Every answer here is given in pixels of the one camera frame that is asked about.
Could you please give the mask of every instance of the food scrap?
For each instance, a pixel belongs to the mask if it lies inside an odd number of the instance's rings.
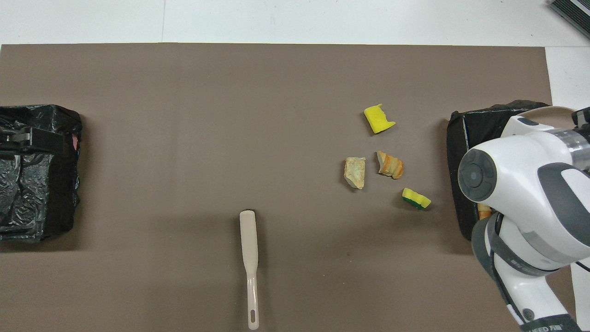
[[[491,207],[489,205],[477,203],[477,212],[479,214],[479,218],[485,219],[491,216]]]
[[[377,151],[379,160],[379,173],[399,179],[404,173],[404,163],[398,158],[392,157],[383,151]]]
[[[344,178],[355,189],[365,186],[365,160],[365,157],[348,157],[344,164]]]

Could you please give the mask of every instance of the white surface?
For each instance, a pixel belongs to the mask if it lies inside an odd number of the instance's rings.
[[[590,45],[543,0],[171,0],[163,41]]]
[[[590,47],[548,47],[545,54],[553,105],[590,106]]]
[[[0,0],[0,44],[158,42],[164,0]]]
[[[544,0],[0,0],[0,44],[590,46]]]

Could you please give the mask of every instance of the sponge piece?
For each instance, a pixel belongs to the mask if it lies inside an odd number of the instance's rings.
[[[406,202],[412,204],[418,210],[426,209],[430,205],[430,203],[432,203],[432,201],[426,198],[426,196],[420,195],[414,190],[408,188],[404,188],[402,198]]]
[[[393,121],[387,121],[385,113],[381,110],[381,105],[383,104],[365,109],[365,116],[375,134],[388,129],[395,124]]]

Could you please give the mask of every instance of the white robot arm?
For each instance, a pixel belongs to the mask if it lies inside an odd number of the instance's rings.
[[[474,227],[474,253],[522,331],[581,331],[545,276],[590,257],[587,137],[514,116],[461,160],[463,194],[497,210]]]

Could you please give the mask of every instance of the gray joint cap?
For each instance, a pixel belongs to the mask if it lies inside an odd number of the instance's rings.
[[[472,201],[483,201],[496,188],[496,165],[489,154],[471,149],[459,163],[459,187]]]

